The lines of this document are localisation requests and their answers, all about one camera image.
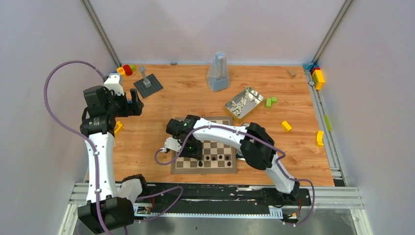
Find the wooden chess board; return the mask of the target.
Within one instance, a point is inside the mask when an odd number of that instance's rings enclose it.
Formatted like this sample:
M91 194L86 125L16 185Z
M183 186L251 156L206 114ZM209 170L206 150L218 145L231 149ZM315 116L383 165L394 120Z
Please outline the wooden chess board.
M219 142L204 141L200 160L179 157L171 165L173 174L236 173L236 149Z

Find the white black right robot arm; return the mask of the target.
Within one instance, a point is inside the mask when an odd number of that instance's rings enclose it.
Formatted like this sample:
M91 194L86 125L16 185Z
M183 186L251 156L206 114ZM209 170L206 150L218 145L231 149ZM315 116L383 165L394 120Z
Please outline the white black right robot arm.
M166 132L170 137L164 142L162 151L172 150L178 157L197 159L202 156L205 141L229 145L250 167L268 175L283 203L290 205L298 200L300 184L281 163L286 154L275 147L274 140L259 124L230 126L188 115L184 120L171 119Z

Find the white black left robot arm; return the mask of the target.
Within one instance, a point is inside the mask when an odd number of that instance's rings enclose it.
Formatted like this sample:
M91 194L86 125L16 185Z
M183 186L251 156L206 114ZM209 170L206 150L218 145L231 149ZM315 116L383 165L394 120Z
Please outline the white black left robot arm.
M89 158L89 190L86 205L77 209L79 220L94 234L108 232L134 222L135 201L145 202L150 189L142 174L123 179L117 188L114 177L113 149L116 117L139 116L144 104L136 89L131 101L125 94L94 86L84 90L86 108L80 132L86 137Z

